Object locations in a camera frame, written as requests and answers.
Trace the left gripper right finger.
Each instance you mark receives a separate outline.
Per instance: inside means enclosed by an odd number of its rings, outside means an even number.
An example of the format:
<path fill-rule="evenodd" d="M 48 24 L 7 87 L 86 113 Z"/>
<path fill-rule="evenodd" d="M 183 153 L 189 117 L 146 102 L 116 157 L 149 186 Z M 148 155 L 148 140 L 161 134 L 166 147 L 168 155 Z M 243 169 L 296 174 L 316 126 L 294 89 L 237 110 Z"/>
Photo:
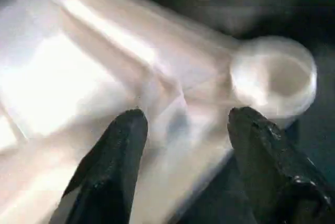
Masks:
<path fill-rule="evenodd" d="M 276 124 L 234 107 L 227 128 L 257 223 L 334 223 L 334 189 Z"/>

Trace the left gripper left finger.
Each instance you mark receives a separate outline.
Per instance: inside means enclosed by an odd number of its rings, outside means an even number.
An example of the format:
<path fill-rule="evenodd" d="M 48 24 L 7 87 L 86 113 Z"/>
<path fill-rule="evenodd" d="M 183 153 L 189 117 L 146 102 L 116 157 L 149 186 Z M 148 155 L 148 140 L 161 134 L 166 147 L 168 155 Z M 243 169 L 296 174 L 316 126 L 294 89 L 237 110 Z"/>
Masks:
<path fill-rule="evenodd" d="M 81 159 L 50 223 L 129 223 L 148 121 L 127 110 Z"/>

